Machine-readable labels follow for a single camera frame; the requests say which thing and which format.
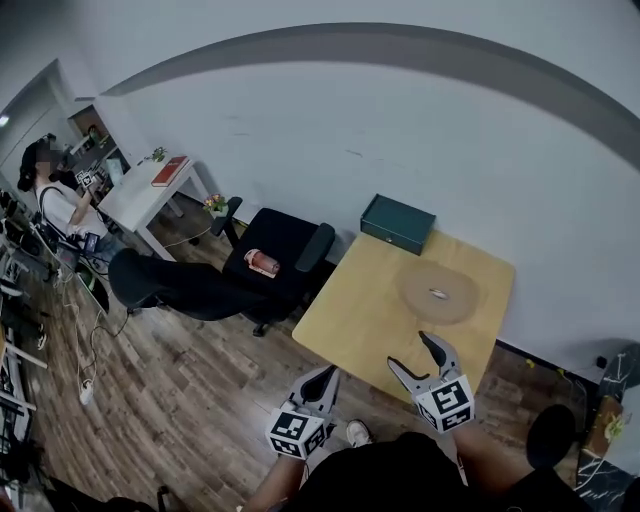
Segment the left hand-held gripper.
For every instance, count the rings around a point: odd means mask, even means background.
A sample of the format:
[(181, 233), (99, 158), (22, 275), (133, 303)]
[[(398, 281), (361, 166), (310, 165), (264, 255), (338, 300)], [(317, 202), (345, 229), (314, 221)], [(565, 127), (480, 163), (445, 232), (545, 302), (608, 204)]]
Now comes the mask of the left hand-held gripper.
[[(328, 365), (300, 376), (290, 389), (288, 401), (296, 406), (311, 404), (329, 415), (340, 385), (340, 370)], [(308, 459), (330, 438), (335, 424), (320, 416), (298, 412), (292, 405), (274, 408), (265, 427), (268, 446), (278, 455)]]

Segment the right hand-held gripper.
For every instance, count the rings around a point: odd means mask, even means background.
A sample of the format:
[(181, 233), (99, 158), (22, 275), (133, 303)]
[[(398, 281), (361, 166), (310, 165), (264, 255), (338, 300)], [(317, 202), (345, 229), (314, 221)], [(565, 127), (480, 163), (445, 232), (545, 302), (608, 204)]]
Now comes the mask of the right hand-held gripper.
[(393, 357), (387, 365), (401, 385), (414, 395), (419, 415), (439, 434), (445, 434), (474, 419), (474, 397), (466, 375), (461, 376), (455, 348), (432, 333), (419, 332), (439, 369), (440, 380), (450, 380), (431, 387), (430, 374), (418, 376)]

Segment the round wooden lid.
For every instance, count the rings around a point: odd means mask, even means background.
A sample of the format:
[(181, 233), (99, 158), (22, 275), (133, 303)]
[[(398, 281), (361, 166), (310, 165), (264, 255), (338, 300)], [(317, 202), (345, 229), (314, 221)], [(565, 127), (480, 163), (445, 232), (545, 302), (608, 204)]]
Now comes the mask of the round wooden lid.
[[(454, 325), (470, 318), (478, 304), (478, 285), (468, 276), (435, 263), (420, 263), (403, 270), (397, 281), (399, 296), (423, 322)], [(448, 300), (439, 300), (430, 292), (446, 292)]]

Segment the person's left forearm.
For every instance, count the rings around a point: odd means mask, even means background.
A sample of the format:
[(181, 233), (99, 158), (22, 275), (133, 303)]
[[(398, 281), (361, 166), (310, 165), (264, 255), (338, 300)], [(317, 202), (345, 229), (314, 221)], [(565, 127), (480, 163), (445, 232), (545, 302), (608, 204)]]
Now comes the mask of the person's left forearm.
[(299, 490), (306, 462), (289, 456), (279, 456), (273, 467), (246, 502), (243, 512), (268, 512), (289, 501)]

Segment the person's right forearm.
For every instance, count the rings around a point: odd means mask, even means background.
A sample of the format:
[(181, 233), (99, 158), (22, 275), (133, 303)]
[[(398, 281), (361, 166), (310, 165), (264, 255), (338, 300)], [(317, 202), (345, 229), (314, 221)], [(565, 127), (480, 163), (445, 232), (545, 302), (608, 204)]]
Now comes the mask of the person's right forearm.
[(470, 486), (485, 495), (501, 496), (530, 473), (476, 424), (458, 427), (453, 439)]

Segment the dark green metal box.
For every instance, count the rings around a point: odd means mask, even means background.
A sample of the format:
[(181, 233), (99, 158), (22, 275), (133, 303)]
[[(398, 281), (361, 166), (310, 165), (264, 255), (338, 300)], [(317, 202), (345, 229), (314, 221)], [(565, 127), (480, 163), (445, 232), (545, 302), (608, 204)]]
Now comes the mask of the dark green metal box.
[(436, 216), (376, 194), (360, 218), (360, 231), (420, 256)]

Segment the person's left white shoe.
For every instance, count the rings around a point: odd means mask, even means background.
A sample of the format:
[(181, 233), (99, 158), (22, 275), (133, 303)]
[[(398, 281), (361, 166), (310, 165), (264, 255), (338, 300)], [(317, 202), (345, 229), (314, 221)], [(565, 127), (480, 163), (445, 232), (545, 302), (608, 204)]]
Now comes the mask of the person's left white shoe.
[(367, 426), (360, 420), (351, 420), (346, 426), (347, 441), (352, 448), (372, 443), (372, 436)]

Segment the person's black clothing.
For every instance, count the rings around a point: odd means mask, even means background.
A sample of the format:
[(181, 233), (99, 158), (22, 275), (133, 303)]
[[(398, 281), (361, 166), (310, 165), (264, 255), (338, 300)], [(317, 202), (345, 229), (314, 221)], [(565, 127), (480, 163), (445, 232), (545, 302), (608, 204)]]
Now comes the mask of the person's black clothing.
[(335, 452), (282, 512), (593, 512), (550, 469), (495, 497), (463, 483), (457, 465), (424, 434)]

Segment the black round stool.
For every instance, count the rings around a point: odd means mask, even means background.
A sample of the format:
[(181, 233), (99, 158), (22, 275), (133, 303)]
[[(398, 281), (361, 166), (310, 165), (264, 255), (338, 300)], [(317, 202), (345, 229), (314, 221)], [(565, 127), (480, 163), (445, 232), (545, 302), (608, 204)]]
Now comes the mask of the black round stool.
[(526, 441), (526, 458), (534, 469), (554, 468), (576, 438), (576, 420), (562, 404), (543, 410), (532, 423)]

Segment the pink bottle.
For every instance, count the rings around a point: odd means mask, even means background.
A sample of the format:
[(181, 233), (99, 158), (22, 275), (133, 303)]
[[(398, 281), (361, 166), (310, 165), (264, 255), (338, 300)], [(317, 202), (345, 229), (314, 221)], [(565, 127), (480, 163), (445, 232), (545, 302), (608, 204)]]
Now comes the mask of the pink bottle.
[(249, 250), (244, 255), (244, 261), (250, 270), (270, 279), (274, 279), (280, 270), (280, 263), (259, 249)]

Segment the black office chair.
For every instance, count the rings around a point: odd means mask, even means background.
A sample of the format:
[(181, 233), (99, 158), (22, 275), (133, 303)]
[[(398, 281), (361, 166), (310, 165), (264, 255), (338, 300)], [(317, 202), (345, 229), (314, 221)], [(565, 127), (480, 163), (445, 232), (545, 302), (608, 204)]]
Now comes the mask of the black office chair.
[[(211, 234), (225, 234), (232, 248), (222, 269), (125, 249), (108, 267), (115, 298), (129, 312), (165, 306), (200, 321), (242, 315), (254, 323), (256, 337), (263, 336), (269, 325), (284, 321), (318, 293), (335, 230), (327, 223), (262, 208), (237, 233), (232, 218), (241, 203), (239, 197), (230, 198), (227, 215), (211, 222)], [(274, 279), (249, 269), (244, 255), (251, 249), (280, 263)]]

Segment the brown wooden tray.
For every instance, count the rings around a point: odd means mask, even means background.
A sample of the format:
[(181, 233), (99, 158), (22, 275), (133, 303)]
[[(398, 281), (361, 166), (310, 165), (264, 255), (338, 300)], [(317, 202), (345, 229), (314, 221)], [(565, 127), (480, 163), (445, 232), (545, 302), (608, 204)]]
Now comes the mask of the brown wooden tray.
[(605, 395), (600, 402), (595, 419), (582, 447), (591, 456), (604, 457), (613, 442), (608, 443), (604, 438), (604, 420), (608, 412), (623, 414), (623, 406), (614, 396)]

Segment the black marble table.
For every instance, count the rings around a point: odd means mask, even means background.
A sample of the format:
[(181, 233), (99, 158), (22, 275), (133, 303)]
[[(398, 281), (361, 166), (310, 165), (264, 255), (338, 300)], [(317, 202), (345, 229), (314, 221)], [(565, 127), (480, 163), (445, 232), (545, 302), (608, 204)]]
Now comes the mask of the black marble table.
[[(595, 457), (582, 447), (605, 395), (622, 404), (625, 427), (606, 455)], [(627, 345), (611, 358), (589, 406), (576, 491), (593, 512), (621, 512), (628, 488), (640, 484), (640, 343)]]

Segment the red book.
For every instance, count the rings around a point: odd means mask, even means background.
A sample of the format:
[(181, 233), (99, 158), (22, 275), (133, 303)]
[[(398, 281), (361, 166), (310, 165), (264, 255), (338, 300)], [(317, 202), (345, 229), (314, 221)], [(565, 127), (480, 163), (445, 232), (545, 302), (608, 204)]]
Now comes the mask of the red book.
[(168, 187), (189, 162), (190, 159), (187, 156), (171, 158), (151, 181), (151, 186), (155, 188)]

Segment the white desk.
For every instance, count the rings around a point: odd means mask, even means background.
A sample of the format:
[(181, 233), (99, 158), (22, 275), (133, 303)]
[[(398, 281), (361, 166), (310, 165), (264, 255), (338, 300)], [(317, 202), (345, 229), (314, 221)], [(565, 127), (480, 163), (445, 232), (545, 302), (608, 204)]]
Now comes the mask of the white desk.
[(194, 165), (195, 161), (184, 157), (182, 166), (166, 186), (155, 186), (152, 181), (169, 162), (166, 157), (162, 162), (143, 160), (131, 168), (98, 204), (99, 210), (116, 222), (123, 230), (138, 235), (160, 258), (174, 261), (174, 257), (155, 238), (148, 229), (154, 217), (168, 206), (178, 217), (184, 212), (177, 204), (174, 196), (187, 182), (192, 183), (196, 198), (202, 202), (209, 196), (209, 191), (199, 177)]

